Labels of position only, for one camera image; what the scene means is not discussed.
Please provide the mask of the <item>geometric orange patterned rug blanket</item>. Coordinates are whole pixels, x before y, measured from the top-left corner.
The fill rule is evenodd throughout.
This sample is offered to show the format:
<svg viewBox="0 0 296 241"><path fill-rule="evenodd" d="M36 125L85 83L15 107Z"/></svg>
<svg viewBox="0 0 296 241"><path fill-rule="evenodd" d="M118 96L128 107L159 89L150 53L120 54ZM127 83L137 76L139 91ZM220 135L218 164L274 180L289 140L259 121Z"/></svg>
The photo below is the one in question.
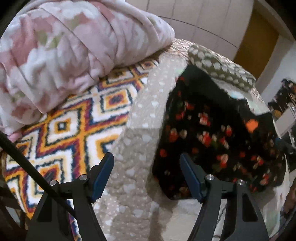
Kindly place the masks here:
<svg viewBox="0 0 296 241"><path fill-rule="evenodd" d="M70 182L97 165L127 124L156 56L113 69L96 85L21 130L16 147L47 180Z"/></svg>

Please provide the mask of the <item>olive polka dot pillow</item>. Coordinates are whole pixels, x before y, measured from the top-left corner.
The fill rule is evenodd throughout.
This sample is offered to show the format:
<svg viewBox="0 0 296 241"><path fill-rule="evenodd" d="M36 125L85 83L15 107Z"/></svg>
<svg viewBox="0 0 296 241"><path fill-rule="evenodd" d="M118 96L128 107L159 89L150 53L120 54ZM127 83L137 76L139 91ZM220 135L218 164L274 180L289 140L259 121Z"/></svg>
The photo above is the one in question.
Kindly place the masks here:
<svg viewBox="0 0 296 241"><path fill-rule="evenodd" d="M201 45L191 45L188 50L190 63L202 69L212 78L228 82L248 92L256 82L256 78L240 65L228 58L215 53Z"/></svg>

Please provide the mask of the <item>quilted heart pattern bedspread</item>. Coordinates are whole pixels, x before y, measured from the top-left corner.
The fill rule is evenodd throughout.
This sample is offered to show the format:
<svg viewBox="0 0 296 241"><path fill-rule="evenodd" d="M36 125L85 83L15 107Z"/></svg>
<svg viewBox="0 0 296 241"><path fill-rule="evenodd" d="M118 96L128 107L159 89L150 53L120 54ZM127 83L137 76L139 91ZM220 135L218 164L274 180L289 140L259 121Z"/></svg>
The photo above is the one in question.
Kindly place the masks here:
<svg viewBox="0 0 296 241"><path fill-rule="evenodd" d="M108 240L187 240L201 209L194 199L170 200L152 175L166 101L188 64L191 43L176 40L154 55L147 84L112 145L115 163L102 197L94 204Z"/></svg>

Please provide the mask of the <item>white panelled wardrobe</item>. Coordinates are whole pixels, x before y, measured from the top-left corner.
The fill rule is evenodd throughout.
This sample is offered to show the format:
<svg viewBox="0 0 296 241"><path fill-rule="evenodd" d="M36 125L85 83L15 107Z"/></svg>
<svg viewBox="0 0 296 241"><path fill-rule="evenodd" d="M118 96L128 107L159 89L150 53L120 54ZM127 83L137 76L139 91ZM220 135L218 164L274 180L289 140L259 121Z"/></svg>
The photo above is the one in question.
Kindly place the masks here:
<svg viewBox="0 0 296 241"><path fill-rule="evenodd" d="M245 35L254 1L127 1L191 30L187 39L197 42L198 36L214 37L218 47L227 43L239 48Z"/></svg>

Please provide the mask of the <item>black red floral dress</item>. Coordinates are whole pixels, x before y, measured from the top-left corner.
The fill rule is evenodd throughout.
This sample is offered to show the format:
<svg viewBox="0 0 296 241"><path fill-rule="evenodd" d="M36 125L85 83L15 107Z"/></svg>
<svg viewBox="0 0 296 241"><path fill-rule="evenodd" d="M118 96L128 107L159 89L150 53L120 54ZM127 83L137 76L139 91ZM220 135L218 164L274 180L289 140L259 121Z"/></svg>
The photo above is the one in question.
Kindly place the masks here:
<svg viewBox="0 0 296 241"><path fill-rule="evenodd" d="M191 198L180 168L181 154L219 180L244 180L251 192L283 183L286 160L276 145L271 113L254 114L208 74L188 65L166 102L162 134L152 166L171 200Z"/></svg>

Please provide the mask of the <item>white cluttered shelf unit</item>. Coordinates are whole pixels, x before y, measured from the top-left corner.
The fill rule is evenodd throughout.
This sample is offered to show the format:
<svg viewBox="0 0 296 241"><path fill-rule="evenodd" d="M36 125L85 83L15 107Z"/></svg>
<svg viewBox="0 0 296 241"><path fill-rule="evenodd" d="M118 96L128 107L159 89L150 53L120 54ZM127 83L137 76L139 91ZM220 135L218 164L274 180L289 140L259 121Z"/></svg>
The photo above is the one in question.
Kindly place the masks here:
<svg viewBox="0 0 296 241"><path fill-rule="evenodd" d="M295 82L283 79L268 107L280 136L295 148Z"/></svg>

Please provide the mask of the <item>pink white fleece blanket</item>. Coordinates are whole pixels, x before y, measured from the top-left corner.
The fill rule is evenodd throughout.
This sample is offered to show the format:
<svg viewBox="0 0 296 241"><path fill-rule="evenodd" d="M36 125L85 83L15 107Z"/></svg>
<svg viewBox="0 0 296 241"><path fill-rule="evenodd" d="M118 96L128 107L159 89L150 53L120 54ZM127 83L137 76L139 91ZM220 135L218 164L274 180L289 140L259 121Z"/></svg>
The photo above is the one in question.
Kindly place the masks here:
<svg viewBox="0 0 296 241"><path fill-rule="evenodd" d="M1 131L18 132L174 37L167 22L125 1L32 1L1 37Z"/></svg>

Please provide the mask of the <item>brown wooden door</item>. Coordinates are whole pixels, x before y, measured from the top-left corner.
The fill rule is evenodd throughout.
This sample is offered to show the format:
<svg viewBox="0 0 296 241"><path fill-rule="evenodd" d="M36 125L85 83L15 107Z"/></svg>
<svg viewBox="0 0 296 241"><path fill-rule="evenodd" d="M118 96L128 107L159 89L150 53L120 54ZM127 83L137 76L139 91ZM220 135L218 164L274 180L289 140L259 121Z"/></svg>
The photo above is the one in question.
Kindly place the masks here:
<svg viewBox="0 0 296 241"><path fill-rule="evenodd" d="M278 37L279 33L274 27L258 11L253 10L234 62L256 79L259 78L273 53Z"/></svg>

